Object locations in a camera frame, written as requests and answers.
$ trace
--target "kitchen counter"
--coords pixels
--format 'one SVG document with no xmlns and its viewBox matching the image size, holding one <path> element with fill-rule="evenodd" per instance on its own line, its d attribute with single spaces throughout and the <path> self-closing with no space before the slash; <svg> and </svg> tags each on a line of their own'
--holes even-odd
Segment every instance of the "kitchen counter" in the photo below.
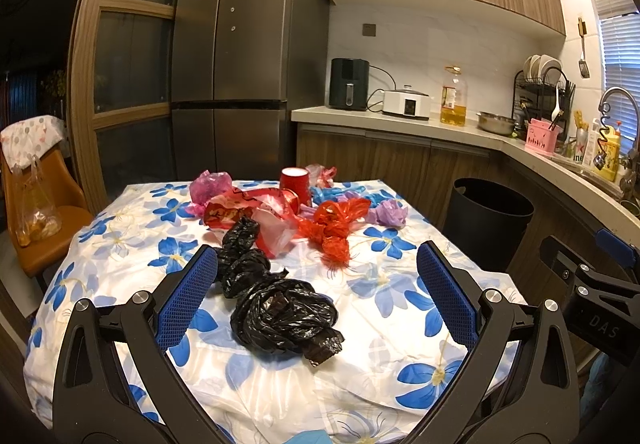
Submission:
<svg viewBox="0 0 640 444">
<path fill-rule="evenodd" d="M 423 122 L 370 111 L 330 109 L 326 106 L 294 110 L 291 119 L 306 124 L 412 135 L 500 151 L 563 191 L 621 239 L 640 247 L 640 221 L 615 200 L 548 158 L 527 150 L 522 140 L 482 131 L 477 128 L 476 122 L 467 120 L 468 125 L 455 127 L 441 124 L 437 116 Z"/>
</svg>

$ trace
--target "window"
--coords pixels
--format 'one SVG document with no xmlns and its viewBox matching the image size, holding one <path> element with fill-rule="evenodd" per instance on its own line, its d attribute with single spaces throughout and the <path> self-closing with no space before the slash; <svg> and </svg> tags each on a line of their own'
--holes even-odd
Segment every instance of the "window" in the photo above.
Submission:
<svg viewBox="0 0 640 444">
<path fill-rule="evenodd" d="M 605 86 L 622 86 L 640 98 L 640 14 L 633 0 L 594 0 L 604 50 Z M 612 95 L 610 119 L 622 121 L 622 151 L 627 153 L 636 136 L 636 112 L 622 95 Z"/>
</svg>

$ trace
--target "black trash can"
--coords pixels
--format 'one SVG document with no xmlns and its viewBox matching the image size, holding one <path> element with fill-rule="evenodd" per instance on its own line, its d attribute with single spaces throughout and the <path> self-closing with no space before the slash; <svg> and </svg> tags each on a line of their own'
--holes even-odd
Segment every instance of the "black trash can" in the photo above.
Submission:
<svg viewBox="0 0 640 444">
<path fill-rule="evenodd" d="M 482 270 L 505 272 L 533 216 L 513 189 L 481 179 L 453 184 L 442 234 Z"/>
</svg>

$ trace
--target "faucet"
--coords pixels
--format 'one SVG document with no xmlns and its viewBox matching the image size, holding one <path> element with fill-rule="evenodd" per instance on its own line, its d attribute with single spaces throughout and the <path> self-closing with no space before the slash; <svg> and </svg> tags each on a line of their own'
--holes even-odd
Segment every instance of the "faucet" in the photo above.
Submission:
<svg viewBox="0 0 640 444">
<path fill-rule="evenodd" d="M 600 128 L 600 135 L 604 138 L 604 131 L 606 131 L 606 125 L 604 124 L 604 120 L 609 118 L 609 111 L 611 110 L 611 105 L 607 102 L 609 97 L 614 93 L 619 93 L 624 95 L 631 101 L 631 104 L 634 106 L 634 110 L 636 111 L 636 138 L 634 139 L 634 144 L 629 150 L 628 153 L 628 163 L 626 164 L 626 173 L 620 180 L 620 189 L 623 192 L 623 200 L 629 201 L 634 196 L 634 189 L 636 187 L 636 178 L 638 177 L 638 169 L 639 169 L 639 151 L 638 151 L 638 142 L 640 141 L 640 107 L 638 103 L 634 99 L 633 95 L 631 95 L 624 88 L 620 88 L 619 86 L 612 86 L 607 90 L 602 98 L 600 99 L 600 104 L 598 105 L 598 110 L 600 112 L 600 123 L 602 124 L 602 128 Z M 599 153 L 593 159 L 593 164 L 598 168 L 602 169 L 607 159 L 607 153 L 604 151 L 602 145 L 600 144 L 600 139 L 598 139 L 598 146 L 600 147 Z"/>
</svg>

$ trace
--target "floral tablecloth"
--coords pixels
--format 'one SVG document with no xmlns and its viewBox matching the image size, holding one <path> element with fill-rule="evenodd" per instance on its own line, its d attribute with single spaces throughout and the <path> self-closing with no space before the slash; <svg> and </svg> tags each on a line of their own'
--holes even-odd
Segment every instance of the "floral tablecloth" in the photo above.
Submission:
<svg viewBox="0 0 640 444">
<path fill-rule="evenodd" d="M 366 193 L 407 205 L 381 181 L 337 186 L 365 186 Z M 220 244 L 224 231 L 202 225 L 186 211 L 188 204 L 185 183 L 128 186 L 74 237 L 36 315 L 24 367 L 33 409 L 48 426 L 56 363 L 74 303 L 82 297 L 98 306 L 124 303 L 138 290 L 153 291 L 201 243 Z M 402 438 L 433 405 L 466 354 L 452 341 L 416 272 L 416 248 L 428 239 L 481 287 L 496 287 L 511 301 L 524 302 L 507 274 L 479 270 L 410 207 L 400 231 L 358 226 L 349 237 L 353 259 L 348 270 L 328 270 L 305 239 L 273 261 L 273 271 L 286 267 L 289 277 L 309 281 L 334 300 L 336 328 L 346 339 L 334 358 L 313 368 L 296 354 L 252 354 L 232 337 L 229 317 L 235 300 L 224 299 L 215 287 L 180 344 L 169 349 L 170 358 L 235 442 L 300 444 L 304 436 L 326 437 L 324 432 L 344 444 Z M 159 420 L 127 346 L 117 347 L 140 409 Z M 506 377 L 515 348 L 511 344 L 505 351 L 493 385 Z"/>
</svg>

